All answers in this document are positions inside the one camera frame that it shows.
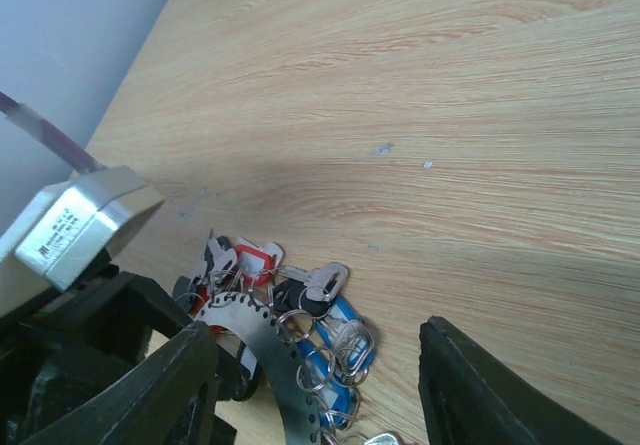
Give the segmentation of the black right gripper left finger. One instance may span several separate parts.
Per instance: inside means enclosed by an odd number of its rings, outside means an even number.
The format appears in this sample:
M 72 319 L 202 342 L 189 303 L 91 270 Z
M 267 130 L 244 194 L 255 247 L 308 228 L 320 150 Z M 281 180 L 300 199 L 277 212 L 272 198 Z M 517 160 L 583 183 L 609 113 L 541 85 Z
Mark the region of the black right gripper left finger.
M 184 444 L 214 430 L 218 348 L 193 322 L 103 392 L 25 440 L 27 444 L 162 444 L 190 413 Z

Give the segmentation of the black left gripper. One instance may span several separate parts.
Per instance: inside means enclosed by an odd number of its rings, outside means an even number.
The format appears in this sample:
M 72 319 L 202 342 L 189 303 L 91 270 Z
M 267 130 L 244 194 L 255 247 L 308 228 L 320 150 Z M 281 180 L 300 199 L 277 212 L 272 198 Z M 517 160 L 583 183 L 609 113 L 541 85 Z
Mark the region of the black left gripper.
M 109 265 L 69 299 L 46 295 L 1 324 L 1 440 L 27 444 L 113 385 L 193 321 L 154 280 Z M 217 401 L 236 371 L 219 362 Z M 162 444 L 181 442 L 186 412 Z M 231 444 L 236 429 L 214 414 L 209 444 Z

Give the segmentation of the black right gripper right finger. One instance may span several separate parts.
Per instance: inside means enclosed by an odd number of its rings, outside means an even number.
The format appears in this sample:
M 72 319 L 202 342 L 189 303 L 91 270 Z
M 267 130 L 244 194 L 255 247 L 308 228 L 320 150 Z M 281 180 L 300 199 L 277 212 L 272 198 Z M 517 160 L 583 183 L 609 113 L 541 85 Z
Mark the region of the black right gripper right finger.
M 617 444 L 443 317 L 420 327 L 419 393 L 431 444 Z

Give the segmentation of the metal keyring with red handle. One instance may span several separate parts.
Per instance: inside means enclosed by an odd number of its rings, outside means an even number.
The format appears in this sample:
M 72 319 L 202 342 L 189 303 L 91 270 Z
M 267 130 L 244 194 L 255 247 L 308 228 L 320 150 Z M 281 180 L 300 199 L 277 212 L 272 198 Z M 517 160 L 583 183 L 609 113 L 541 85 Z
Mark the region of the metal keyring with red handle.
M 287 444 L 321 442 L 319 408 L 297 384 L 306 370 L 301 352 L 286 338 L 266 304 L 241 292 L 219 294 L 206 302 L 196 319 L 230 331 L 251 350 L 269 382 L 281 416 Z

